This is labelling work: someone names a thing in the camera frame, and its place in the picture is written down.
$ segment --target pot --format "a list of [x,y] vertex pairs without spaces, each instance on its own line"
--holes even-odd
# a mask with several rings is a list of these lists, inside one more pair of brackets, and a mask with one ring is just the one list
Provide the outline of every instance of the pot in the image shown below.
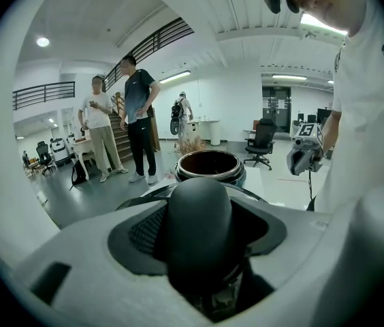
[[246,170],[239,158],[226,151],[194,151],[182,156],[174,168],[177,181],[207,177],[243,186]]

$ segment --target chair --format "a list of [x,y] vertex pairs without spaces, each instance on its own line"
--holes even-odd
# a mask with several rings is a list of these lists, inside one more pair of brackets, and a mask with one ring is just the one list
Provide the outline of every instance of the chair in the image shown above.
[[269,160],[264,157],[266,154],[272,154],[274,148],[274,142],[272,141],[276,131],[276,125],[272,122],[272,119],[261,119],[255,129],[255,138],[247,139],[248,146],[245,148],[249,153],[255,154],[252,159],[245,159],[246,161],[255,161],[255,167],[259,162],[269,167],[269,171],[272,170]]
[[45,174],[45,172],[51,171],[54,166],[52,164],[51,156],[48,153],[48,145],[45,144],[44,141],[37,143],[36,148],[37,154],[39,155],[39,163],[43,165],[44,170],[42,171],[42,174]]

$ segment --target ceiling light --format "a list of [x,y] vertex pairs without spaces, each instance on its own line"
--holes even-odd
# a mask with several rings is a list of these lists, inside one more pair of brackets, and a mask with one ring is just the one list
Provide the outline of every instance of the ceiling light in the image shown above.
[[314,27],[324,28],[331,31],[334,31],[336,33],[346,35],[348,32],[344,30],[335,29],[333,27],[329,27],[322,22],[319,22],[315,17],[311,16],[310,14],[303,14],[301,17],[301,24],[302,25],[312,25]]
[[288,79],[288,80],[306,80],[305,76],[292,76],[292,75],[272,75],[274,79]]
[[178,73],[176,75],[173,75],[173,76],[170,76],[169,78],[166,78],[166,79],[163,79],[163,80],[160,80],[159,82],[161,84],[164,84],[165,82],[168,82],[168,81],[171,81],[171,80],[175,80],[177,78],[182,78],[183,76],[186,76],[186,75],[189,75],[191,72],[189,70],[185,71],[185,72],[181,72],[181,73]]
[[41,47],[46,47],[50,44],[50,40],[46,37],[40,37],[38,40],[36,40],[36,44],[38,44]]

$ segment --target hand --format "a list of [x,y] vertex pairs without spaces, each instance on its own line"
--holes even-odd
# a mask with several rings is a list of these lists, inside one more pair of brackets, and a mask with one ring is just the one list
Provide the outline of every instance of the hand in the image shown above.
[[146,106],[144,106],[143,108],[136,111],[136,116],[142,116],[143,114],[146,113],[147,110],[148,110],[148,108]]
[[97,102],[89,102],[89,105],[90,105],[92,108],[99,109],[99,104],[98,104]]

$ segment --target doorway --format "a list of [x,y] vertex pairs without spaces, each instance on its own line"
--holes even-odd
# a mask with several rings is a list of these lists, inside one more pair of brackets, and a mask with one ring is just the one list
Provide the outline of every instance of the doorway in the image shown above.
[[272,119],[277,132],[290,132],[291,91],[290,87],[262,87],[263,118]]

